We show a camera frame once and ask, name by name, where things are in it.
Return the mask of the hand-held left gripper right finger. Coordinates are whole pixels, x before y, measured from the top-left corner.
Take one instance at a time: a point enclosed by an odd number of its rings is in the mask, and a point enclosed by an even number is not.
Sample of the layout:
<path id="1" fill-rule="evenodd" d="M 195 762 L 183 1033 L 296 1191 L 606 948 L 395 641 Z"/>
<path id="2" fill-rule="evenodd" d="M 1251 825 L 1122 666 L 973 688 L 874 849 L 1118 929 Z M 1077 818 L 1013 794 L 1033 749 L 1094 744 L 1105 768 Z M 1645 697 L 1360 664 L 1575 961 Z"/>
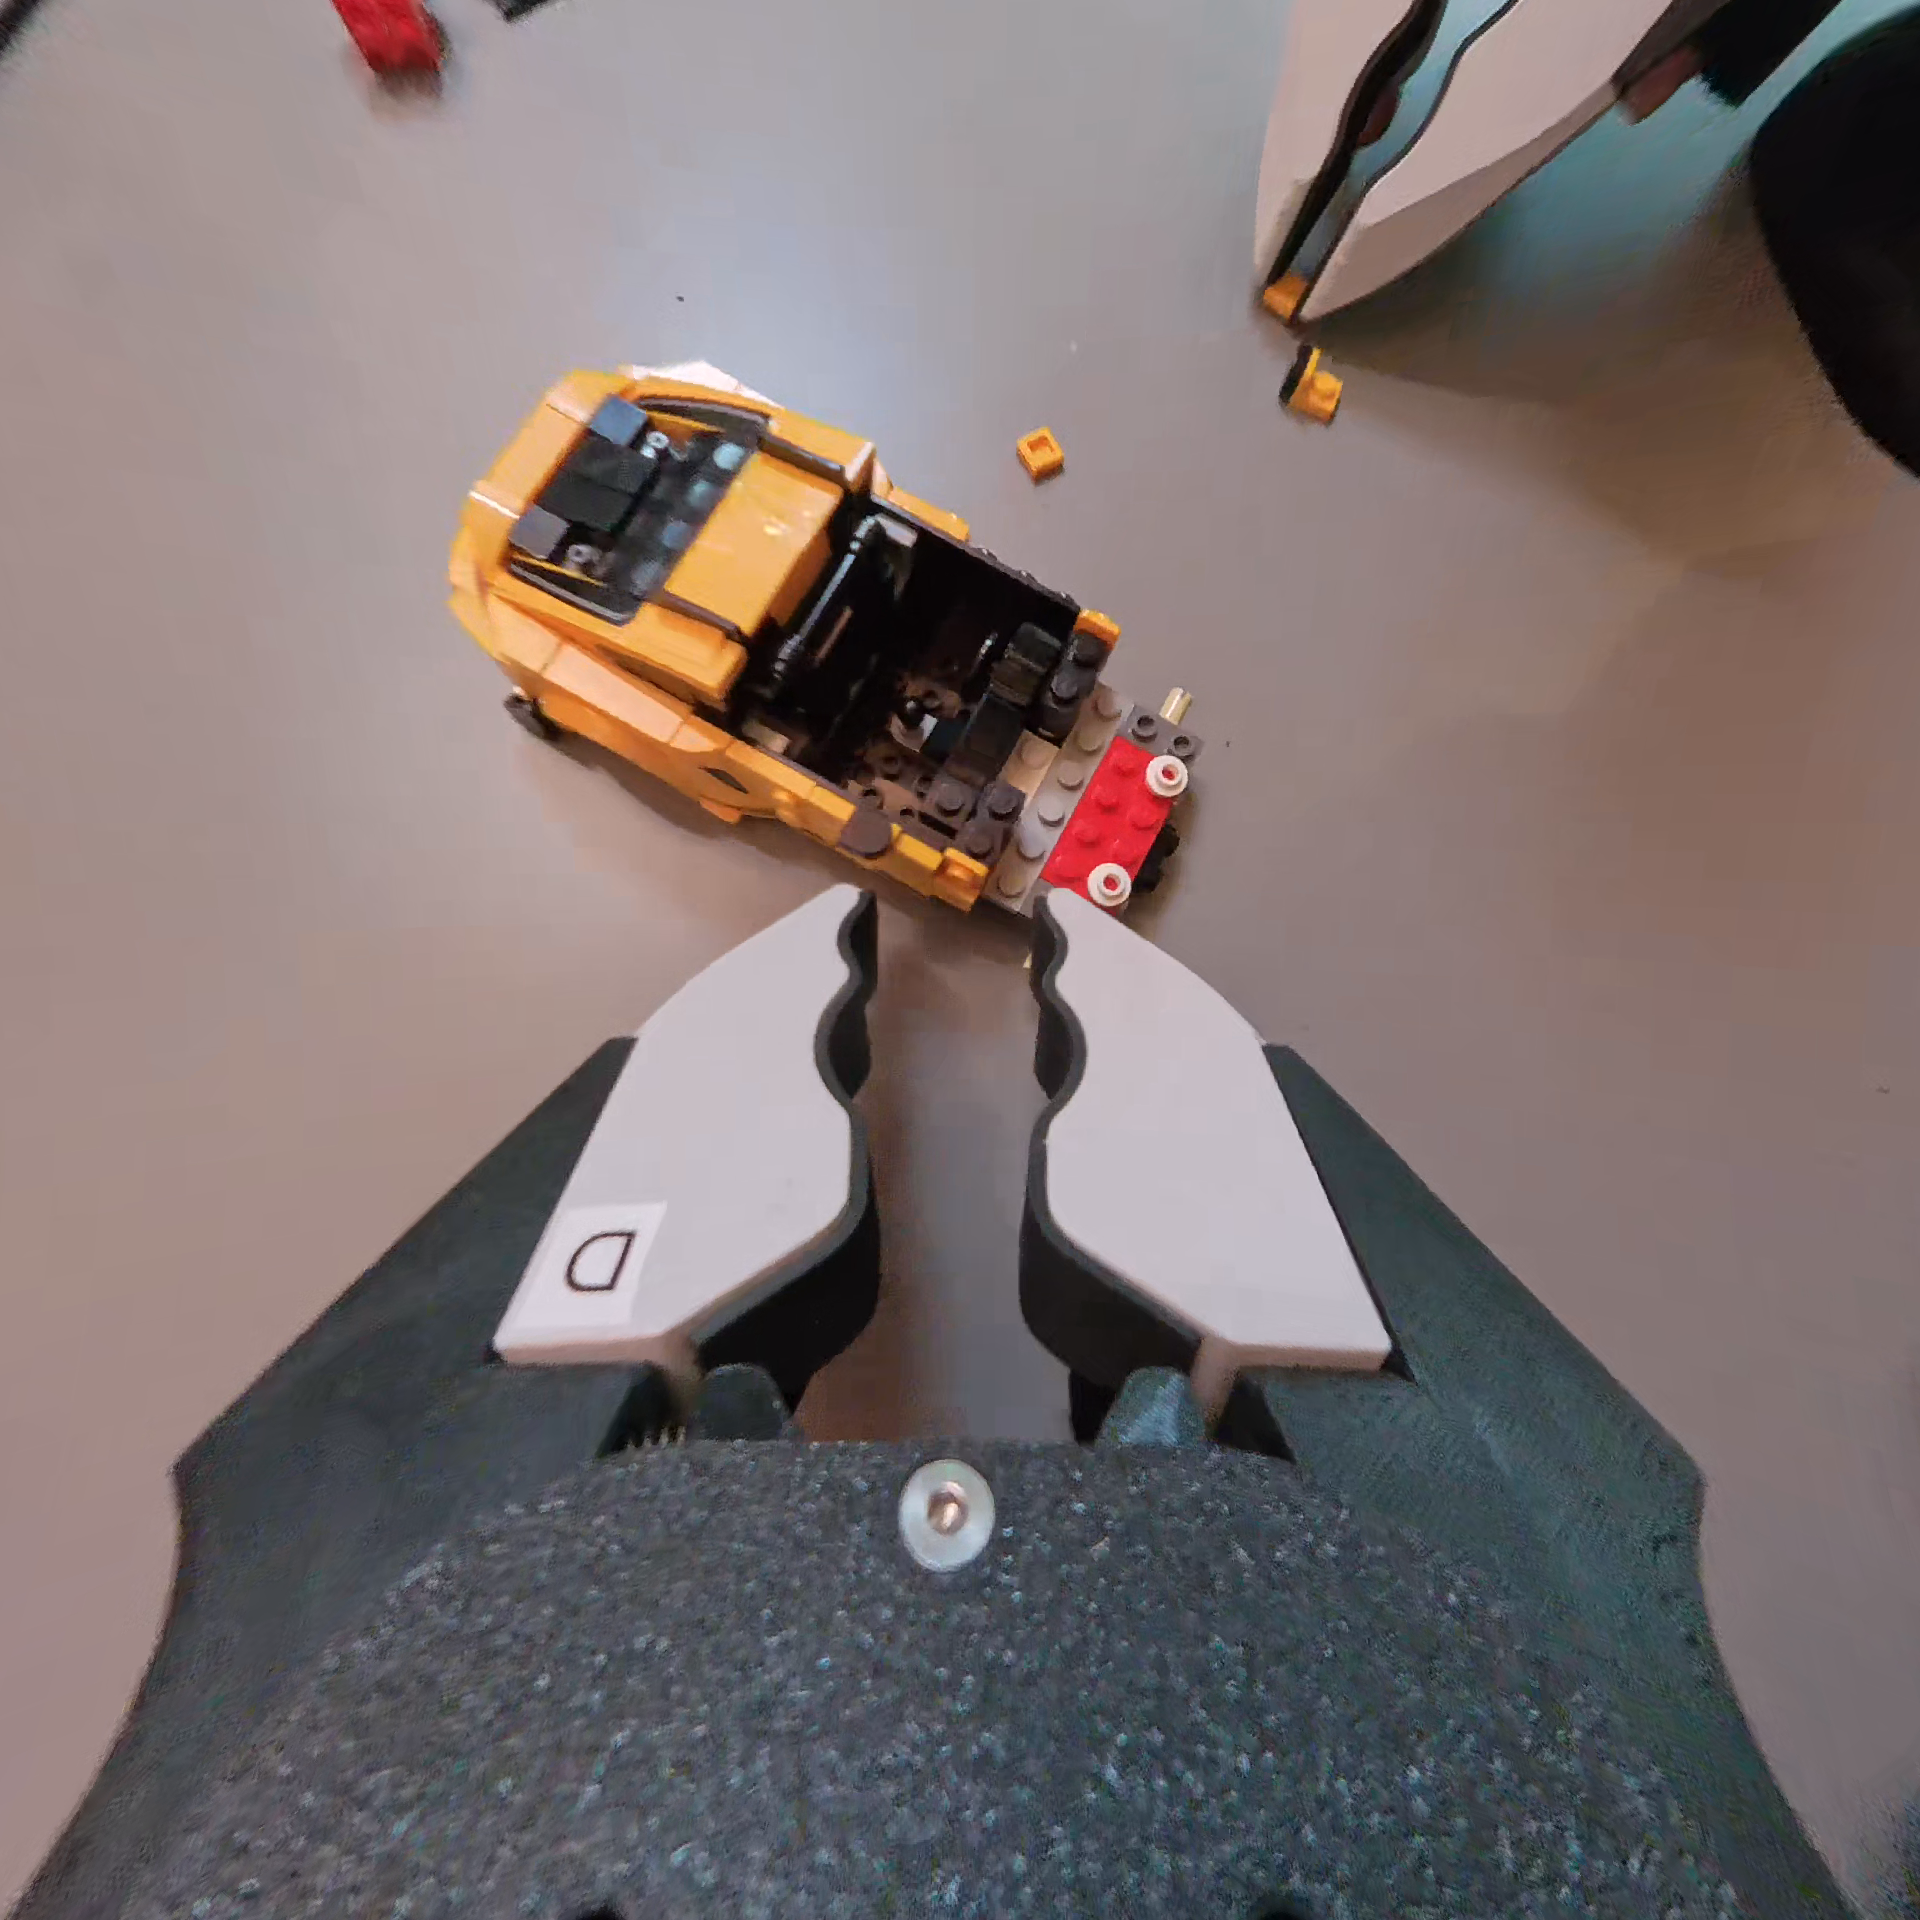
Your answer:
<path id="1" fill-rule="evenodd" d="M 1377 1375 L 1393 1336 L 1250 1022 L 1065 888 L 1030 952 L 1018 1306 L 1067 1370 L 1074 1440 L 1143 1368 L 1205 1417 L 1247 1374 Z"/>

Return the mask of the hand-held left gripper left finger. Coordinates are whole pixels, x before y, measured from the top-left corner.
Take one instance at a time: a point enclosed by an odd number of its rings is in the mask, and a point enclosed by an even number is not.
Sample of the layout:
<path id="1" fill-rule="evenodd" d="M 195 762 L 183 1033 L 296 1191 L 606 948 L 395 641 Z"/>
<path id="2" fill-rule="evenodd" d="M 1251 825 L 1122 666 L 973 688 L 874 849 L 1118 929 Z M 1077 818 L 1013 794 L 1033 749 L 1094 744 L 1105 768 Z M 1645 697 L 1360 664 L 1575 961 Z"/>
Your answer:
<path id="1" fill-rule="evenodd" d="M 503 1312 L 506 1365 L 638 1362 L 687 1405 L 718 1368 L 785 1407 L 870 1324 L 878 902 L 837 881 L 634 1030 Z"/>

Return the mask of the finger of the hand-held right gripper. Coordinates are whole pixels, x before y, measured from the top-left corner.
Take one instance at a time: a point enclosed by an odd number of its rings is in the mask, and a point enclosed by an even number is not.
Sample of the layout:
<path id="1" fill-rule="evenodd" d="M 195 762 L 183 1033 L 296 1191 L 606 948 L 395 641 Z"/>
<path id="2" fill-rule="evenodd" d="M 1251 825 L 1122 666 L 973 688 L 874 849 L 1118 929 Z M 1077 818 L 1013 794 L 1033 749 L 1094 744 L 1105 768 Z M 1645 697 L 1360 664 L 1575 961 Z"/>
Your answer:
<path id="1" fill-rule="evenodd" d="M 1286 14 L 1255 193 L 1255 288 L 1305 288 L 1307 242 L 1385 130 L 1445 2 L 1296 2 Z"/>
<path id="2" fill-rule="evenodd" d="M 1458 238 L 1616 104 L 1616 71 L 1667 4 L 1490 4 L 1450 45 L 1408 141 L 1354 158 L 1302 264 L 1296 321 L 1383 289 Z"/>

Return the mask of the yellow lego car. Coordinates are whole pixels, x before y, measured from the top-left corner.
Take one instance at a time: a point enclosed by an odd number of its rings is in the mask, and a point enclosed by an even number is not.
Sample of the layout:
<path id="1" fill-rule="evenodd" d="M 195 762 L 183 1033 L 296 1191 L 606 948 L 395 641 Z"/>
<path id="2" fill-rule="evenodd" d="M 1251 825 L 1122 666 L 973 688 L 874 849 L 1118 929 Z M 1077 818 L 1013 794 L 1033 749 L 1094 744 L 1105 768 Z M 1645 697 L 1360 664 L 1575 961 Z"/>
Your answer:
<path id="1" fill-rule="evenodd" d="M 554 381 L 466 493 L 447 605 L 525 730 L 961 911 L 1114 914 L 1182 844 L 1201 741 L 1112 684 L 1120 626 L 707 362 Z"/>

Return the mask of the red lego minifigure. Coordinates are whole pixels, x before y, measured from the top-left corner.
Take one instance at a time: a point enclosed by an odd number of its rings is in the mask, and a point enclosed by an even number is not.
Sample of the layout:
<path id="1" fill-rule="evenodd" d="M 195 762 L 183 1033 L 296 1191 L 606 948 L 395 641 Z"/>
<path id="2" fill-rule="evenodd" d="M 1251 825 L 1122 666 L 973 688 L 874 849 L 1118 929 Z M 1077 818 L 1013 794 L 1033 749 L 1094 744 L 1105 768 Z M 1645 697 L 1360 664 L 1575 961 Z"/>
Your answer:
<path id="1" fill-rule="evenodd" d="M 438 74 L 446 36 L 426 2 L 333 2 L 354 52 L 378 79 Z"/>

